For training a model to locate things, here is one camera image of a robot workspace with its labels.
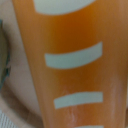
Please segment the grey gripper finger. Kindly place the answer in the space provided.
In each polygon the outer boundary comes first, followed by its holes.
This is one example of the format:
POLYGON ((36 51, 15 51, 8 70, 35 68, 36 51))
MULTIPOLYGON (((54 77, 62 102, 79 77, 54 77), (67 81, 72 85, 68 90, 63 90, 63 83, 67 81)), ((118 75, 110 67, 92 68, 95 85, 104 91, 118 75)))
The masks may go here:
POLYGON ((5 79, 10 75, 9 61, 8 41, 3 30, 3 21, 0 19, 0 89, 3 87, 5 79))

